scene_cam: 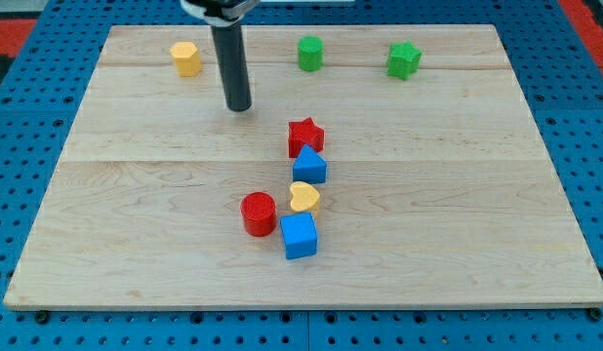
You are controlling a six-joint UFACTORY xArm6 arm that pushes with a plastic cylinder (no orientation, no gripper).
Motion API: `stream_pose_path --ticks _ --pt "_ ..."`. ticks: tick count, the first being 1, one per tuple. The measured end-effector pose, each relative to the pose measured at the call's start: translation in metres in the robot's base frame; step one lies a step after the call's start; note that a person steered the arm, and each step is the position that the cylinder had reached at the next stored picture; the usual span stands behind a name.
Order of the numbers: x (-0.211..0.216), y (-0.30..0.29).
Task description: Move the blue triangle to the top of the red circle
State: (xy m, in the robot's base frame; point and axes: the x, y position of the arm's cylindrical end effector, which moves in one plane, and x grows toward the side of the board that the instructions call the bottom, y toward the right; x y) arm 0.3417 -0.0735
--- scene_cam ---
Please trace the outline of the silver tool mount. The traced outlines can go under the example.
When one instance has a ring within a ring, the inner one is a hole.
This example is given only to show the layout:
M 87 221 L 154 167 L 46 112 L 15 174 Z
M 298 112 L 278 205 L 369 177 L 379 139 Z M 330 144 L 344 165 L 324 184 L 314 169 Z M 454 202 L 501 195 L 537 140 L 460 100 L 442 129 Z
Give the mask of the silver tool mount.
M 210 26 L 228 27 L 255 9 L 260 0 L 180 0 L 182 9 Z

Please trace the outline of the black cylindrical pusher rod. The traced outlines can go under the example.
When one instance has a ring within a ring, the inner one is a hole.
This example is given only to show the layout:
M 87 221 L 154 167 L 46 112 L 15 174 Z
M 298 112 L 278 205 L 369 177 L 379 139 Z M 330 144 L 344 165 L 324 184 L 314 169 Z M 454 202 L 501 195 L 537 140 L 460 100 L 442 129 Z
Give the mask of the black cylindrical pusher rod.
M 211 33 L 226 106 L 234 112 L 246 111 L 252 105 L 252 97 L 241 24 L 212 26 Z

